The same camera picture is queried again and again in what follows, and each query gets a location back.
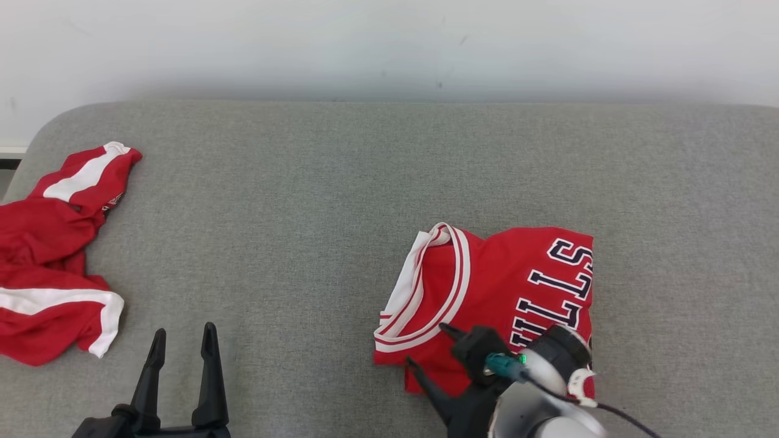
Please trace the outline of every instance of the folded red jersey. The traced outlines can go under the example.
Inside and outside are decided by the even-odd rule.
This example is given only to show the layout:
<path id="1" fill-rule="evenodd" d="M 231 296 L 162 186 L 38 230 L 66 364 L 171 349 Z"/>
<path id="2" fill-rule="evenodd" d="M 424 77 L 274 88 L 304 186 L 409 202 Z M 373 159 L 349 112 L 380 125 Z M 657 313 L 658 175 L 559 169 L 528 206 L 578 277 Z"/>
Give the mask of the folded red jersey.
<path id="1" fill-rule="evenodd" d="M 495 328 L 514 352 L 552 324 L 590 342 L 592 237 L 562 228 L 512 228 L 487 239 L 440 223 L 417 235 L 374 332 L 374 362 L 409 356 L 446 393 L 470 383 L 439 329 Z M 405 387 L 421 388 L 406 368 Z M 591 381 L 585 394 L 594 396 Z"/>
<path id="2" fill-rule="evenodd" d="M 116 142 L 72 154 L 25 200 L 0 206 L 0 354 L 37 366 L 74 342 L 98 357 L 108 350 L 125 302 L 84 274 L 82 248 L 140 159 Z"/>

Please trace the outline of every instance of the red jersey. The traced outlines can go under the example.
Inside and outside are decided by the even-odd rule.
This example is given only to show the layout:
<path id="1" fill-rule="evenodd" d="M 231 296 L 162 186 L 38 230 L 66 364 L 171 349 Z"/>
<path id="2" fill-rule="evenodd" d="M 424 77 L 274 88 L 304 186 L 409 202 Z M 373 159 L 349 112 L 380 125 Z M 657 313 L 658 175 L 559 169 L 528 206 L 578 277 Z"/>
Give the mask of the red jersey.
<path id="1" fill-rule="evenodd" d="M 552 324 L 590 340 L 592 237 L 562 228 L 512 228 L 487 239 L 437 224 L 417 235 L 374 332 L 374 362 L 410 356 L 446 393 L 470 383 L 439 323 L 495 328 L 517 352 Z M 406 368 L 406 390 L 421 392 Z M 586 385 L 593 395 L 591 384 Z"/>
<path id="2" fill-rule="evenodd" d="M 74 342 L 98 357 L 108 350 L 125 302 L 84 274 L 82 248 L 140 159 L 116 142 L 72 154 L 25 200 L 0 206 L 0 354 L 37 366 Z"/>

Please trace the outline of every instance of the black cable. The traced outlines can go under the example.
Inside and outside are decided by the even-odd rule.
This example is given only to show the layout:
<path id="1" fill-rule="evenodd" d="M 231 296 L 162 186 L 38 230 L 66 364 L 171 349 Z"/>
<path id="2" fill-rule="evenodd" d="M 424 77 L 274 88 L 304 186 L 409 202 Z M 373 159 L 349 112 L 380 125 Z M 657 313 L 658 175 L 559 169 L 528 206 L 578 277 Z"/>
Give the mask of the black cable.
<path id="1" fill-rule="evenodd" d="M 556 394 L 556 393 L 552 392 L 547 387 L 545 387 L 544 385 L 540 384 L 536 379 L 534 379 L 533 377 L 530 377 L 530 374 L 526 370 L 522 371 L 522 377 L 525 380 L 527 380 L 528 382 L 530 382 L 533 385 L 535 385 L 536 388 L 544 391 L 546 394 L 551 395 L 552 397 L 554 397 L 554 398 L 556 398 L 558 400 L 567 401 L 568 403 L 573 403 L 573 404 L 575 404 L 577 406 L 581 405 L 581 402 L 577 398 L 566 397 L 564 395 L 560 395 L 560 394 Z M 661 438 L 660 435 L 658 435 L 655 431 L 653 431 L 652 429 L 650 429 L 650 428 L 646 427 L 645 425 L 641 424 L 641 422 L 639 422 L 638 420 L 636 420 L 632 416 L 626 414 L 625 412 L 622 412 L 622 411 L 620 411 L 619 409 L 617 409 L 617 408 L 615 408 L 613 406 L 609 406 L 608 404 L 602 404 L 602 403 L 597 402 L 597 401 L 596 401 L 596 403 L 597 403 L 597 406 L 595 406 L 596 408 L 603 409 L 604 411 L 611 412 L 612 414 L 617 415 L 618 417 L 624 419 L 625 421 L 629 422 L 630 424 L 634 425 L 635 427 L 643 430 L 644 433 L 646 433 L 647 435 L 651 436 L 652 438 Z"/>

